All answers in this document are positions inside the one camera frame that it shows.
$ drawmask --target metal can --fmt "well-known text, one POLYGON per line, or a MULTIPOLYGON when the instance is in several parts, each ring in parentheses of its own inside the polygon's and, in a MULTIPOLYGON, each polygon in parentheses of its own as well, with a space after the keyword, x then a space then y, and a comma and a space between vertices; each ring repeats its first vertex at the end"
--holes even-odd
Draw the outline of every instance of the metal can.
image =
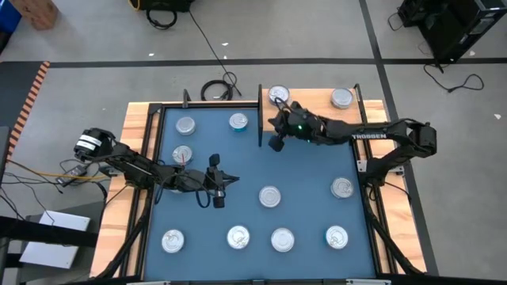
POLYGON ((349 198, 354 193, 354 187, 350 180, 340 177, 331 184, 331 192, 338 199, 349 198))
POLYGON ((244 249, 250 241, 250 233, 244 226, 233 226, 227 233, 227 242, 233 249, 244 249))
POLYGON ((235 113, 229 119, 229 125, 232 127, 232 129, 234 131, 246 130, 247 124, 248 124, 248 118, 243 113, 235 113))
POLYGON ((294 246, 294 234, 288 229, 276 229, 271 235, 273 248, 280 253, 286 253, 294 246))
POLYGON ((331 94, 331 103, 336 108, 346 109, 350 106, 352 100, 352 92, 345 88, 335 89, 331 94))
POLYGON ((185 237, 179 230, 168 230, 162 238, 162 247, 167 253, 177 253, 185 244, 185 237))
POLYGON ((349 236, 341 226, 331 226, 326 231, 326 241, 333 249, 343 249, 349 242, 349 236))
POLYGON ((183 117, 176 122, 176 130, 180 135, 191 135, 196 131, 196 122, 190 117, 183 117))
POLYGON ((187 165, 192 161, 192 149, 188 146, 178 146, 173 150, 173 159, 179 165, 187 165))
POLYGON ((280 98, 283 102, 288 103, 291 99, 291 92, 285 86, 275 85, 269 89, 268 97, 269 103, 276 106, 280 103, 279 101, 276 101, 277 98, 280 98))
POLYGON ((280 191, 274 186, 266 186, 259 192, 259 200, 264 207, 276 207, 281 199, 280 191))

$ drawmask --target can lid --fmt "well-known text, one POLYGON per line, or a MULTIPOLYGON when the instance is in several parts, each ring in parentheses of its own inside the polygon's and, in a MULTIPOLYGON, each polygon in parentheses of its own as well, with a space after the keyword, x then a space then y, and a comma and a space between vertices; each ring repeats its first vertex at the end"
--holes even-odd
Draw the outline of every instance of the can lid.
POLYGON ((280 191, 274 186, 266 186, 259 192, 259 200, 264 207, 276 207, 281 199, 280 191))
POLYGON ((177 164, 187 164, 192 159, 192 150, 188 146, 178 146, 173 150, 173 159, 177 164))
POLYGON ((326 231, 326 240, 332 248, 343 249, 349 242, 349 236, 341 226, 331 226, 326 231))
POLYGON ((275 99, 280 98, 283 102, 287 102, 290 95, 290 91, 287 87, 282 85, 275 85, 269 89, 269 100, 272 103, 276 103, 275 99))
POLYGON ((337 198, 349 198, 354 193, 354 187, 350 180, 340 177, 331 184, 331 192, 337 198))
POLYGON ((331 102, 338 108, 348 108, 353 100, 353 94, 348 89, 335 89, 331 94, 331 102))
POLYGON ((190 117, 183 117, 176 122, 176 130, 181 135, 191 135, 196 130, 196 122, 190 117))
POLYGON ((242 249, 249 241, 250 233, 244 226, 233 226, 227 233, 227 242, 233 249, 242 249))
POLYGON ((271 235, 271 244, 276 251, 286 253, 294 246, 294 235, 288 229, 276 229, 271 235))
POLYGON ((162 247, 168 253, 177 253, 184 243, 185 237, 179 230, 168 230, 162 238, 162 247))
POLYGON ((235 113, 229 119, 229 124, 235 129, 241 129, 248 124, 248 118, 243 113, 235 113))

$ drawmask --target gray floor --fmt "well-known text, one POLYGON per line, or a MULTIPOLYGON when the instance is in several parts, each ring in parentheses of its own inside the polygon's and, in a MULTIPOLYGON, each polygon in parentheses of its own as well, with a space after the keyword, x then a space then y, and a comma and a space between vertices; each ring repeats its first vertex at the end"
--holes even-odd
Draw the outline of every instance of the gray floor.
MULTIPOLYGON (((382 57, 424 58, 416 28, 392 32, 387 26, 402 0, 367 0, 382 57)), ((188 14, 174 29, 154 30, 143 13, 124 0, 55 0, 62 14, 53 30, 35 32, 22 21, 0 60, 53 62, 213 59, 188 14)), ((353 0, 215 0, 197 1, 193 13, 220 57, 372 58, 358 1, 353 0)), ((475 58, 507 57, 507 18, 473 48, 475 58)), ((364 96, 383 99, 374 65, 229 66, 239 78, 243 99, 257 96, 259 83, 291 88, 336 88, 359 82, 364 96)), ((504 194, 507 138, 504 113, 507 65, 450 66, 435 72, 447 86, 461 84, 470 73, 482 76, 481 92, 439 89, 422 66, 386 66, 398 113, 431 121, 439 131, 439 152, 414 160, 414 172, 443 276, 507 279, 504 194), (502 117, 497 120, 494 114, 502 117)), ((218 66, 50 69, 13 159, 34 169, 58 172, 58 162, 72 157, 82 130, 102 127, 120 135, 129 101, 172 101, 188 89, 194 99, 208 80, 221 78, 218 66)), ((210 89, 209 97, 221 94, 210 89)), ((7 171, 23 173, 9 166, 7 171)), ((23 215, 42 209, 29 189, 5 185, 23 215)), ((66 188, 59 194, 35 187, 45 207, 58 210, 101 199, 94 186, 66 188)), ((0 215, 12 215, 0 207, 0 215)), ((11 284, 15 272, 10 272, 11 284)), ((54 284, 82 272, 43 280, 54 284)))

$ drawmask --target white label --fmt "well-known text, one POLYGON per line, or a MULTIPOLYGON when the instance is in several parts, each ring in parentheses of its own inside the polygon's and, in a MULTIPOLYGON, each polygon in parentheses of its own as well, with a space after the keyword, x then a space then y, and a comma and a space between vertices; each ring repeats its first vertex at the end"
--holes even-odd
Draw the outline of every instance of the white label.
POLYGON ((89 135, 81 135, 81 138, 79 138, 79 139, 86 140, 87 142, 90 142, 90 143, 95 144, 97 146, 102 145, 102 142, 100 140, 92 138, 89 135))
POLYGON ((95 146, 93 144, 83 142, 83 141, 78 141, 78 143, 76 143, 76 146, 82 146, 82 147, 85 147, 89 150, 95 150, 95 146))

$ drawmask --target cardboard box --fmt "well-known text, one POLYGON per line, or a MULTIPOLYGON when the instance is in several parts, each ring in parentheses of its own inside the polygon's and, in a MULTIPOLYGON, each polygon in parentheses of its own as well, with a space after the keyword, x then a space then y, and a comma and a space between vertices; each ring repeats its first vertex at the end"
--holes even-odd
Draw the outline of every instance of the cardboard box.
POLYGON ((55 25, 58 8, 51 0, 10 0, 14 8, 37 30, 55 25))

